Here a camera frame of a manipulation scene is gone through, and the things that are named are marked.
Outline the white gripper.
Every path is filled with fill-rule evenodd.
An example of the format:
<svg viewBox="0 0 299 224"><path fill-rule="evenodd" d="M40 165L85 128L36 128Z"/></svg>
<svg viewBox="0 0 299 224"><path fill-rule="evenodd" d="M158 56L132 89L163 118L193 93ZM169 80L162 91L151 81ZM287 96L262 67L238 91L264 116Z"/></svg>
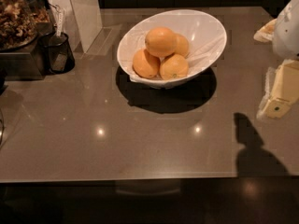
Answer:
<svg viewBox="0 0 299 224"><path fill-rule="evenodd" d="M269 67L265 75L264 97L258 119L281 119L299 100L299 0L291 0L273 19L253 36L271 42L273 51L284 60L278 68Z"/></svg>

